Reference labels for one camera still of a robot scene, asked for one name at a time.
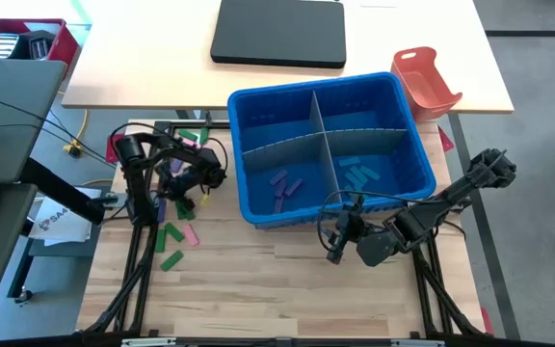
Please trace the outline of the large blue plastic bin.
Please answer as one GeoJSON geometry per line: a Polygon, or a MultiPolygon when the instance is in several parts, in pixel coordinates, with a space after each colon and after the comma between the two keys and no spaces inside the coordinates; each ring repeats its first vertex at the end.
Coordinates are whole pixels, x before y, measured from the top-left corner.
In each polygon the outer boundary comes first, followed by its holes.
{"type": "Polygon", "coordinates": [[[436,178],[410,114],[397,77],[379,72],[267,88],[241,90],[227,102],[233,143],[233,161],[243,218],[267,229],[314,223],[328,218],[333,209],[348,202],[345,174],[351,167],[365,166],[380,175],[367,176],[362,185],[367,213],[397,208],[403,198],[420,200],[436,189],[436,178]],[[309,121],[312,93],[316,93],[326,131],[389,128],[406,129],[408,135],[388,155],[332,156],[342,202],[328,203],[328,188],[320,159],[257,172],[244,168],[243,153],[279,141],[315,133],[309,121]],[[358,157],[359,164],[340,167],[338,161],[358,157]],[[287,187],[298,178],[303,184],[284,197],[282,211],[274,213],[277,184],[270,179],[288,171],[287,187]]]}

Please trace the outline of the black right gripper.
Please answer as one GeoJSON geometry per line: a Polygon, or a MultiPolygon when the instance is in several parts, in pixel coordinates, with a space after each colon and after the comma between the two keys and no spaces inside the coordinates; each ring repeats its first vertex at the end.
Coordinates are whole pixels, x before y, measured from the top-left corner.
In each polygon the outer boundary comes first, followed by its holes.
{"type": "MultiPolygon", "coordinates": [[[[355,203],[354,205],[345,204],[344,206],[351,206],[357,209],[361,216],[362,205],[360,203],[355,203]]],[[[336,223],[342,208],[337,212],[336,223]]],[[[329,237],[330,247],[327,254],[329,262],[339,264],[349,242],[356,245],[357,254],[368,267],[375,267],[395,254],[397,238],[386,227],[379,227],[365,220],[364,222],[365,231],[361,234],[343,234],[335,223],[336,232],[333,232],[329,237]]]]}

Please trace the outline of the silver toaster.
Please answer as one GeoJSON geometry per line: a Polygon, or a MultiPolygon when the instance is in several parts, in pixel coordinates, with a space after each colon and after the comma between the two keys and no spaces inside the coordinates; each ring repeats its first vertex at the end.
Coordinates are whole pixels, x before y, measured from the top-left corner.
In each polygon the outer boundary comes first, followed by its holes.
{"type": "Polygon", "coordinates": [[[0,34],[0,59],[8,59],[17,49],[20,37],[17,34],[0,34]]]}

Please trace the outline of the black support bar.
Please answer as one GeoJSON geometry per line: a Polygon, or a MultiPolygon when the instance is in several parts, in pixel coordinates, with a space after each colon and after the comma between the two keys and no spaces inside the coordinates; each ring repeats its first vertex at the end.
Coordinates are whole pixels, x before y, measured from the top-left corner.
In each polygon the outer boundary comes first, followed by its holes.
{"type": "Polygon", "coordinates": [[[103,222],[105,210],[101,204],[32,158],[26,160],[19,176],[19,182],[35,185],[47,197],[96,226],[103,222]]]}

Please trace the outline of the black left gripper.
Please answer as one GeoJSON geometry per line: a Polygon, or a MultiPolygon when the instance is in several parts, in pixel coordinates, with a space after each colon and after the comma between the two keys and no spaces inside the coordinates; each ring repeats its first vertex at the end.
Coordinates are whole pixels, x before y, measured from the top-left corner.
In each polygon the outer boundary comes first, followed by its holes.
{"type": "Polygon", "coordinates": [[[162,163],[156,168],[159,176],[159,196],[178,202],[184,208],[196,207],[196,204],[186,196],[189,190],[199,185],[218,188],[226,178],[225,170],[220,166],[209,169],[190,166],[177,176],[172,175],[170,168],[168,163],[162,163]]]}

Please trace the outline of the orange plastic basket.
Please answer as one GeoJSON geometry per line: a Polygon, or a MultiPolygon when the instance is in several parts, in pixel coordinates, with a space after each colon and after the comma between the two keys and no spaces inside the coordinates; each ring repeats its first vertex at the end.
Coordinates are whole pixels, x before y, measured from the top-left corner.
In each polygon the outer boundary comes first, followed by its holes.
{"type": "Polygon", "coordinates": [[[436,51],[421,46],[398,51],[391,72],[400,80],[410,112],[416,122],[435,120],[462,100],[462,93],[452,93],[436,68],[436,51]]]}

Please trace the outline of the black cart leg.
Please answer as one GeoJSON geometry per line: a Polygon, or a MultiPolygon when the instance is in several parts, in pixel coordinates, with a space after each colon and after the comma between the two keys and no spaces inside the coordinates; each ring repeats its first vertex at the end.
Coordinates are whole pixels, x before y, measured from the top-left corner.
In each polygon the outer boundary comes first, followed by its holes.
{"type": "Polygon", "coordinates": [[[17,297],[21,288],[25,287],[25,281],[34,260],[34,257],[30,254],[32,247],[33,240],[28,238],[8,291],[7,297],[10,299],[17,297]]]}

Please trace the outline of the silver frame bracket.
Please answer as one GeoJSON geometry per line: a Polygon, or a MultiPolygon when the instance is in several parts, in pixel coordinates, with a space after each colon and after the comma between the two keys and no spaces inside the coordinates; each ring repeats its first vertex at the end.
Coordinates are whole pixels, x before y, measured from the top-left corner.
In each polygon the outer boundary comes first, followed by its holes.
{"type": "Polygon", "coordinates": [[[120,347],[168,347],[175,345],[176,339],[172,337],[139,337],[124,339],[120,347]]]}
{"type": "Polygon", "coordinates": [[[391,339],[391,347],[446,347],[444,341],[429,339],[391,339]]]}

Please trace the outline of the long grey slotted divider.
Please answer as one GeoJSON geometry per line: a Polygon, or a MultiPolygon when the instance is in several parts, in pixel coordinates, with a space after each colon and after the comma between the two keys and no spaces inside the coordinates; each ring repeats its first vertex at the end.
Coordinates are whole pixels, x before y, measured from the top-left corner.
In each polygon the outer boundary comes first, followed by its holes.
{"type": "Polygon", "coordinates": [[[257,172],[330,156],[388,155],[406,129],[363,128],[317,132],[243,153],[244,168],[257,172]]]}

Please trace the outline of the grey equipment cart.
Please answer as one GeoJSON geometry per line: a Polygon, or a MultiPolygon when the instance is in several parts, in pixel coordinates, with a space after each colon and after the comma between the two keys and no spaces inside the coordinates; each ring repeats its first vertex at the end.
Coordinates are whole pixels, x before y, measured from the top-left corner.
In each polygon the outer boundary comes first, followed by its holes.
{"type": "Polygon", "coordinates": [[[0,61],[0,282],[38,191],[19,176],[65,73],[59,61],[0,61]]]}

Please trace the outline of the red plastic crate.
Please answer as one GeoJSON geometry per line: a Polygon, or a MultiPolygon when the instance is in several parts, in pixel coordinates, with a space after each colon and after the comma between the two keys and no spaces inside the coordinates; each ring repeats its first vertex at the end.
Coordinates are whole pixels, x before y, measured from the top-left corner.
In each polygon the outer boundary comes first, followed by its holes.
{"type": "Polygon", "coordinates": [[[29,34],[45,30],[54,35],[51,48],[45,59],[62,61],[70,65],[78,42],[66,27],[66,21],[61,18],[0,18],[0,34],[29,34]]]}

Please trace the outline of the black toaster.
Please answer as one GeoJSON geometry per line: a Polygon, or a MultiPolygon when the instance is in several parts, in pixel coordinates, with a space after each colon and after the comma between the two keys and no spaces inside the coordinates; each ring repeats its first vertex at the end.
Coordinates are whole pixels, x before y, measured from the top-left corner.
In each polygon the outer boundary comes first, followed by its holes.
{"type": "Polygon", "coordinates": [[[18,34],[10,59],[43,60],[53,45],[55,35],[44,30],[18,34]]]}

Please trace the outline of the light wooden side table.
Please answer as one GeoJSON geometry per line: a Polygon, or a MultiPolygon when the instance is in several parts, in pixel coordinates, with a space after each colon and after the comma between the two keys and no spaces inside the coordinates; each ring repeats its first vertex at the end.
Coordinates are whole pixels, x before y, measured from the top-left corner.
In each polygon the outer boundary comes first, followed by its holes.
{"type": "MultiPolygon", "coordinates": [[[[63,105],[222,110],[235,91],[332,78],[322,68],[224,65],[210,47],[220,0],[109,0],[93,24],[63,105]]],[[[473,0],[342,0],[344,75],[387,71],[398,51],[429,46],[458,113],[514,110],[473,0]]]]}

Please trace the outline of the white printed paper sheet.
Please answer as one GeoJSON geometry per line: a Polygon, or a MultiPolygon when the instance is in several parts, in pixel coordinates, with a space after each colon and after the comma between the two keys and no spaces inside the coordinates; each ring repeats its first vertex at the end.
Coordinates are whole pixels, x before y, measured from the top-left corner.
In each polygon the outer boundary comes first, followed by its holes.
{"type": "Polygon", "coordinates": [[[34,218],[29,237],[43,240],[45,246],[59,243],[82,243],[91,238],[92,224],[68,207],[44,197],[34,218]]]}

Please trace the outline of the black foam pad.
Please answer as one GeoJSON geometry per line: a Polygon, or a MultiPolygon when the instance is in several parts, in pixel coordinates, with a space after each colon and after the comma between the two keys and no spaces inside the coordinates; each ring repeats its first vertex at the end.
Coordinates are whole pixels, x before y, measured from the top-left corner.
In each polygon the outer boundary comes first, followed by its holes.
{"type": "Polygon", "coordinates": [[[222,0],[213,62],[336,68],[347,61],[344,6],[309,0],[222,0]]]}

